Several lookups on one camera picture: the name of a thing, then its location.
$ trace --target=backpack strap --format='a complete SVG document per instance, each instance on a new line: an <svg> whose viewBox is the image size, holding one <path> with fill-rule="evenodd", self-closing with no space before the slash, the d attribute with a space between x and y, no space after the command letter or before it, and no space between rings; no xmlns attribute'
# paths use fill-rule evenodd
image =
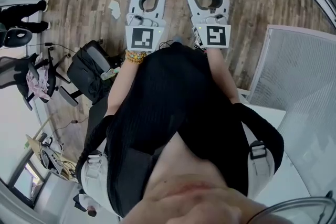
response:
<svg viewBox="0 0 336 224"><path fill-rule="evenodd" d="M274 174L274 159L263 141L259 141L253 132L242 122L249 145L247 158L248 192L247 197L254 199L263 190Z"/></svg>

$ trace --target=white paper scrap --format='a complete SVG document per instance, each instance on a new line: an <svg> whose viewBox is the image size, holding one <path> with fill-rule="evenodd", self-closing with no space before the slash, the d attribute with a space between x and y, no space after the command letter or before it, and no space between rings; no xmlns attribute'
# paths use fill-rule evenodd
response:
<svg viewBox="0 0 336 224"><path fill-rule="evenodd" d="M112 10L111 14L115 19L118 19L120 17L120 7L119 7L119 3L115 0L112 0L109 8Z"/></svg>

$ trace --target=bracelet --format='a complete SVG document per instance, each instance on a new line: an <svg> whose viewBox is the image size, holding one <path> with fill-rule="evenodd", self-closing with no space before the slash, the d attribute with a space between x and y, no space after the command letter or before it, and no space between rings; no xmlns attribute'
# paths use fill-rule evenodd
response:
<svg viewBox="0 0 336 224"><path fill-rule="evenodd" d="M130 62L137 63L138 65L142 63L143 58L147 56L146 52L143 51L134 51L134 50L126 50L125 59Z"/></svg>

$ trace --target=black and white square marker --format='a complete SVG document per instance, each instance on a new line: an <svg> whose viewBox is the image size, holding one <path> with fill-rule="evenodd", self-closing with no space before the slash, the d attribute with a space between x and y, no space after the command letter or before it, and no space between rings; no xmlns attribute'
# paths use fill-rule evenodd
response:
<svg viewBox="0 0 336 224"><path fill-rule="evenodd" d="M152 49L153 29L134 28L132 34L132 49Z"/></svg>
<svg viewBox="0 0 336 224"><path fill-rule="evenodd" d="M208 45L226 45L225 27L207 26L206 27Z"/></svg>

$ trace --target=black sleeve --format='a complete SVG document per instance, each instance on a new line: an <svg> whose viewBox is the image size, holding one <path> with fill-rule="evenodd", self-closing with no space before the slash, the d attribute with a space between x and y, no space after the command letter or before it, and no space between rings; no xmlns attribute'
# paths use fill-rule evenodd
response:
<svg viewBox="0 0 336 224"><path fill-rule="evenodd" d="M275 164L274 172L276 172L280 167L282 156L284 154L283 138L281 134L268 121L247 106L241 103L236 103L233 105L233 108L240 121L245 123L255 137L258 140L263 141L269 151L271 151Z"/></svg>
<svg viewBox="0 0 336 224"><path fill-rule="evenodd" d="M102 121L93 129L92 133L87 139L84 150L77 161L76 171L75 171L77 179L80 184L82 184L81 178L80 178L82 167L84 163L86 162L86 160L88 159L88 156L90 155L90 153L95 151L106 138L106 129L110 125L111 121L113 120L113 117L114 115L108 115L104 117Z"/></svg>

